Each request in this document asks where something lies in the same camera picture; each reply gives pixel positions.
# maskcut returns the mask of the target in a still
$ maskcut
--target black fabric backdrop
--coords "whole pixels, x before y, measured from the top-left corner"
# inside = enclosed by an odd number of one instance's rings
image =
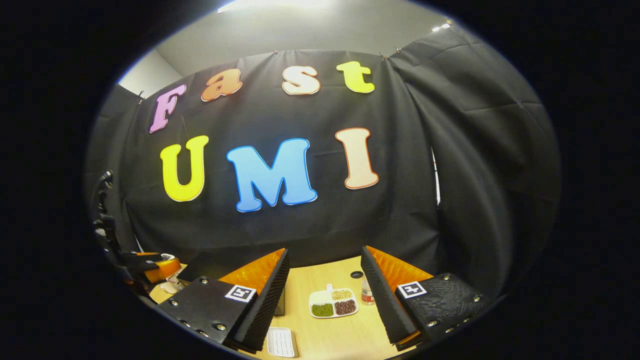
[[[94,195],[97,181],[107,170],[119,172],[122,160],[121,151],[127,136],[128,125],[131,123],[139,101],[140,98],[136,94],[116,84],[109,97],[102,104],[95,120],[90,146],[86,150],[83,186],[84,198],[92,218],[96,217]],[[138,250],[136,236],[131,230],[126,208],[122,207],[119,187],[120,176],[114,176],[113,188],[115,190],[113,195],[106,197],[105,207],[116,221],[116,233],[123,248]]]
[[[374,92],[347,88],[335,69],[347,61],[371,69],[365,81]],[[318,93],[282,90],[282,71],[293,65],[318,71]],[[240,69],[242,88],[203,102],[207,80],[230,68]],[[187,90],[167,126],[150,134],[157,97],[181,84]],[[120,119],[127,128],[116,137],[125,140],[110,148],[121,156],[113,169],[118,235],[131,250],[135,234],[145,251],[171,252],[187,263],[203,250],[287,247],[292,266],[305,266],[357,256],[370,245],[432,274],[458,274],[496,297],[544,246],[560,196],[557,142],[540,100],[507,60],[458,26],[386,60],[345,51],[241,58],[166,86]],[[369,156],[380,181],[370,188],[344,187],[346,157],[334,134],[349,127],[371,132]],[[199,135],[209,137],[204,189],[192,201],[175,202],[164,191],[159,154],[182,146],[178,175],[186,184],[184,144]],[[238,212],[227,152],[251,145],[270,165],[290,138],[310,142],[307,168],[317,200]]]

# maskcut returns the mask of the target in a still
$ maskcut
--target wooden table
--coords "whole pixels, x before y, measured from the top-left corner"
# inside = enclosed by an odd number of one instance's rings
[[[362,271],[360,256],[333,263],[292,268],[285,285],[285,314],[274,316],[272,327],[286,327],[293,332],[298,359],[313,360],[381,360],[415,349],[411,347],[398,352],[389,343],[387,333],[378,309],[360,300],[362,279],[353,279],[350,274]],[[333,288],[349,288],[358,299],[359,310],[349,316],[331,319],[317,319],[309,314],[309,294]],[[151,297],[157,302],[164,301],[171,294],[154,288]],[[272,356],[267,352],[266,339],[262,351],[249,356],[258,359],[288,359]]]

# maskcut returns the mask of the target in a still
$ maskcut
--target orange letter a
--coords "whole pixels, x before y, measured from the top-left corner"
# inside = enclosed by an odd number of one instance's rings
[[[242,87],[240,70],[228,69],[219,72],[207,81],[207,85],[207,88],[202,92],[202,101],[211,101],[217,99],[220,95],[233,94]]]

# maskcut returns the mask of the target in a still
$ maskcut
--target letter m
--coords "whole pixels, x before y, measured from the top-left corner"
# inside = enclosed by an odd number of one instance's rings
[[[307,139],[289,139],[280,144],[273,166],[269,167],[251,146],[242,146],[227,153],[227,160],[236,167],[240,202],[236,209],[242,213],[257,211],[262,201],[256,199],[253,188],[270,206],[278,202],[280,187],[285,184],[282,202],[287,205],[303,204],[317,199],[311,189],[307,173]]]

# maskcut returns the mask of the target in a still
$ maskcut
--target white tray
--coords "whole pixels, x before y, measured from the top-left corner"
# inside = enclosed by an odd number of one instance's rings
[[[280,357],[298,357],[296,339],[286,327],[270,327],[267,331],[267,352]]]
[[[350,292],[351,293],[351,297],[347,298],[347,299],[332,300],[331,293],[333,291],[340,291],[340,290],[346,290],[346,291]],[[349,301],[349,300],[353,300],[354,304],[356,305],[356,309],[351,313],[344,314],[344,315],[338,315],[335,312],[335,303],[336,302],[342,302],[342,301]],[[313,305],[325,305],[325,304],[331,304],[331,306],[333,308],[333,316],[316,316],[311,312],[311,307]],[[356,297],[353,294],[353,291],[351,291],[351,289],[347,289],[347,288],[333,289],[333,286],[331,284],[327,284],[326,285],[326,290],[315,291],[315,292],[311,293],[311,295],[309,295],[309,314],[311,316],[313,316],[314,318],[317,318],[317,319],[331,319],[331,318],[339,318],[339,317],[342,317],[342,316],[349,316],[349,315],[353,315],[353,314],[357,313],[358,310],[359,310],[358,299],[356,299]]]

